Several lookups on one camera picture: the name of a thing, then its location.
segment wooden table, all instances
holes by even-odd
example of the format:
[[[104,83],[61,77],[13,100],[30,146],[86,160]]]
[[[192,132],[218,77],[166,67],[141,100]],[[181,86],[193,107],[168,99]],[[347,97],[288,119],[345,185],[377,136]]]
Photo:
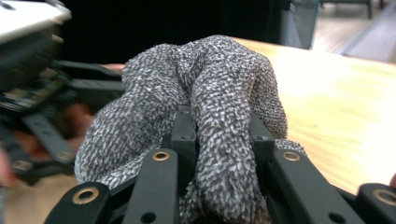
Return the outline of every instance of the wooden table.
[[[388,184],[396,172],[396,64],[237,41],[271,61],[289,139],[305,147],[330,183],[352,193],[363,183]],[[58,175],[8,189],[6,224],[43,223],[75,185]]]

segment black mechanical linkage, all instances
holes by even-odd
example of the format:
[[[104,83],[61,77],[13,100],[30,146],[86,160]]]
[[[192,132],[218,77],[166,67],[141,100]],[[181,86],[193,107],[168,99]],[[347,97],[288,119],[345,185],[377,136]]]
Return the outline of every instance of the black mechanical linkage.
[[[306,156],[277,149],[274,137],[262,122],[255,115],[251,117],[249,132],[259,185],[273,223],[396,223],[396,189],[365,184],[358,196],[338,189],[326,181]],[[104,197],[97,197],[89,202],[92,206],[85,207],[73,203],[73,197],[80,195],[81,188],[100,184],[76,186],[59,201],[46,223],[177,223],[177,198],[186,188],[180,180],[191,180],[189,169],[195,164],[199,146],[194,142],[195,126],[188,108],[177,113],[175,124],[172,134],[164,136],[162,148],[145,157],[137,180],[133,178],[111,190],[110,197],[104,190]]]

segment hand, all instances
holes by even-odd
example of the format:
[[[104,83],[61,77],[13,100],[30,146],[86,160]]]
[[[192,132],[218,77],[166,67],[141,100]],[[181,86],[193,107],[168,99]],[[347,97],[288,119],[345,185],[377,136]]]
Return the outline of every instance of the hand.
[[[92,123],[93,116],[86,105],[74,104],[64,111],[64,118],[70,124],[73,137],[67,139],[67,143],[75,151],[84,139],[86,130]],[[49,153],[41,146],[39,141],[32,135],[22,132],[14,132],[15,138],[19,141],[22,149],[29,154],[32,159],[40,161],[50,157]],[[11,187],[18,182],[18,177],[12,173],[10,161],[6,151],[0,146],[0,186]]]
[[[393,175],[393,178],[390,180],[390,186],[396,188],[396,173]]]

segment speckled gray fabric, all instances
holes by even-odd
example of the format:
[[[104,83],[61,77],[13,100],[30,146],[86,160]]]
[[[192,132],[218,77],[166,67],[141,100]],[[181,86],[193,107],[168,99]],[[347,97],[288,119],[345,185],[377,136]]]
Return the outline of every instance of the speckled gray fabric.
[[[136,176],[144,156],[170,133],[176,112],[190,106],[200,153],[195,178],[180,199],[180,223],[269,223],[248,137],[250,112],[281,148],[287,121],[269,61],[229,37],[183,46],[159,45],[123,70],[126,92],[96,115],[78,151],[81,181],[111,189]]]

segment screw hole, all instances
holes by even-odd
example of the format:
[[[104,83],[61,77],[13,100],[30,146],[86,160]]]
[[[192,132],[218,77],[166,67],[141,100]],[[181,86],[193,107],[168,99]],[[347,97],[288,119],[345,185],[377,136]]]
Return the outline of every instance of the screw hole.
[[[143,222],[143,223],[152,223],[153,221],[155,221],[155,214],[154,213],[151,213],[151,212],[148,212],[148,213],[145,213],[141,218],[140,218],[140,220]]]
[[[334,223],[339,223],[339,224],[346,223],[346,220],[341,215],[336,213],[330,213],[329,218]]]
[[[157,152],[154,155],[152,155],[152,159],[154,159],[155,161],[166,161],[168,160],[168,158],[170,157],[169,153],[167,152]]]
[[[285,158],[288,161],[299,161],[300,160],[300,156],[294,152],[283,153],[283,158]]]
[[[386,203],[390,206],[396,206],[396,193],[386,189],[375,189],[373,194],[382,203]]]
[[[91,198],[92,195],[93,195],[92,191],[84,191],[80,195],[78,195],[78,198],[81,200],[84,200],[84,199]]]
[[[95,187],[88,187],[80,189],[73,195],[73,203],[75,204],[85,204],[92,202],[95,198],[99,196],[99,189]]]

